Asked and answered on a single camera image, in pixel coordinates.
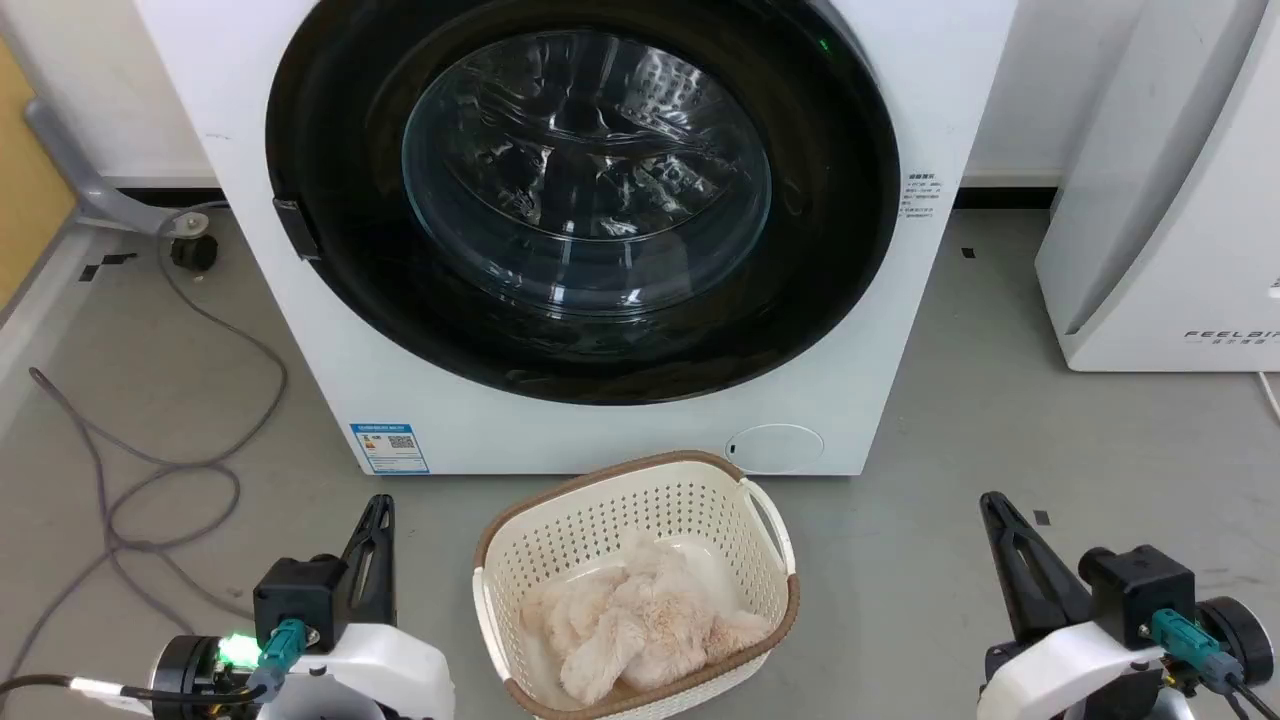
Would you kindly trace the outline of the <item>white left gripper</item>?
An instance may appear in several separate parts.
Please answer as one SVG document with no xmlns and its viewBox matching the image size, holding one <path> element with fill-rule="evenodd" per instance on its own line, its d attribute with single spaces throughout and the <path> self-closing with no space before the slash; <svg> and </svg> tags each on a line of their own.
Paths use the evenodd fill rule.
<svg viewBox="0 0 1280 720">
<path fill-rule="evenodd" d="M 342 594 L 355 624 L 330 652 L 300 659 L 275 698 L 262 706 L 264 719 L 454 717 L 445 656 L 396 626 L 394 538 L 394 498 L 375 495 L 342 556 Z"/>
</svg>

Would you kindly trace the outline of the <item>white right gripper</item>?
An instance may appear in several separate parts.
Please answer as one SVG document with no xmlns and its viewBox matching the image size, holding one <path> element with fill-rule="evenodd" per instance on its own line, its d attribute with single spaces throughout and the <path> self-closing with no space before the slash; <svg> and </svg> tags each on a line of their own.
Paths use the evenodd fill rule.
<svg viewBox="0 0 1280 720">
<path fill-rule="evenodd" d="M 1089 593 L 1006 495 L 982 495 L 979 510 L 1014 641 L 1048 635 L 993 674 L 980 692 L 978 719 L 1051 719 L 1128 674 L 1133 664 L 1158 662 L 1160 646 L 1129 650 L 1098 624 L 1085 623 Z"/>
</svg>

